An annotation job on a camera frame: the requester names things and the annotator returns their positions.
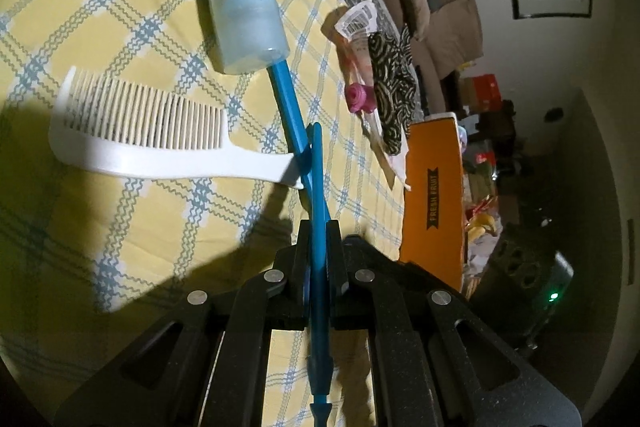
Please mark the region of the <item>zebra pattern fabric headband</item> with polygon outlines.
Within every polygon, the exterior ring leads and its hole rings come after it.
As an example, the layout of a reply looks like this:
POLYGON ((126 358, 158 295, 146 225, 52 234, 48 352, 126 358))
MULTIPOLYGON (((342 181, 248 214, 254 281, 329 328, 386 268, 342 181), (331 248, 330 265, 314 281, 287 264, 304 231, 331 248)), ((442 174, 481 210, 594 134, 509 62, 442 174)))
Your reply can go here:
POLYGON ((411 74, 411 34, 402 26, 398 39, 377 31, 368 35, 368 50, 382 124, 383 142, 390 156, 400 154, 402 138, 409 135, 409 127, 416 109, 416 80, 411 74))

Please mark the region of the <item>yellow blue plaid tablecloth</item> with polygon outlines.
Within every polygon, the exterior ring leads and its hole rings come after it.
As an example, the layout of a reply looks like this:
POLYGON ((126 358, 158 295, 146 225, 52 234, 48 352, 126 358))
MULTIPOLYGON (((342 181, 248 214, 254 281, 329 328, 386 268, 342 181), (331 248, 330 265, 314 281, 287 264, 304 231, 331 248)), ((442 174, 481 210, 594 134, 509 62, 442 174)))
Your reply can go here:
MULTIPOLYGON (((72 124, 178 145, 205 104, 233 144, 289 147, 265 70, 212 64, 206 0, 1 0, 1 358, 47 421, 82 383, 185 293, 228 291, 271 265, 307 217, 298 192, 254 180, 115 178, 68 167, 49 146, 67 72, 89 80, 72 124)), ((360 0, 278 0, 296 96, 323 131, 324 194, 342 233, 397 259, 402 187, 388 185, 344 100, 322 31, 360 0)))

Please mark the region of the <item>blue plastic hanger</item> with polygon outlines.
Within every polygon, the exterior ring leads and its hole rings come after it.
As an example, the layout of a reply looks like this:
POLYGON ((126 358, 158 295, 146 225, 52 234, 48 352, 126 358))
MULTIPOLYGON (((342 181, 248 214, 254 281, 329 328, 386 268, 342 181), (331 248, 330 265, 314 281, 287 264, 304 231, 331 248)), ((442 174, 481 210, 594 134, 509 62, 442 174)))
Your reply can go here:
POLYGON ((274 96, 280 110, 283 127, 295 159, 300 177, 310 202, 311 211, 317 213, 317 221, 326 223, 329 210, 323 193, 322 132, 318 122, 304 124, 292 74, 288 62, 282 60, 268 67, 274 96))
POLYGON ((328 255, 326 254, 326 200, 323 194, 322 130, 315 122, 309 129, 311 153, 311 251, 310 251, 310 355, 308 376, 310 405, 315 426, 328 425, 332 404, 330 393, 333 361, 330 353, 330 324, 326 312, 328 255))

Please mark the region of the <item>white plastic comb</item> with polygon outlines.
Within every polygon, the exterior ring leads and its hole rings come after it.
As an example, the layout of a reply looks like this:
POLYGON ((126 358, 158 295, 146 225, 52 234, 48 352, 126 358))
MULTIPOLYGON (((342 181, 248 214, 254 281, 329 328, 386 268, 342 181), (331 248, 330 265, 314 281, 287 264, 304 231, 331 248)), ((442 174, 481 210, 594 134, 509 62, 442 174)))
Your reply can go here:
POLYGON ((49 144, 63 164, 110 176, 303 187, 292 153, 233 144, 223 108, 75 66, 54 102, 49 144))

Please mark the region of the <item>orange cardboard box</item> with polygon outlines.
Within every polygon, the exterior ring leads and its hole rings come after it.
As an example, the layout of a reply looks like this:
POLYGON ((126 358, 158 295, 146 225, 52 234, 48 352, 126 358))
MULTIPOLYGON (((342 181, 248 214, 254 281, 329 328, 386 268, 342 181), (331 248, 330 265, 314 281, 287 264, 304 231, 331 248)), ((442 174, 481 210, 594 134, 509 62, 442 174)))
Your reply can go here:
POLYGON ((442 113, 410 127, 399 259, 458 291, 464 265, 463 169, 458 123, 442 113))

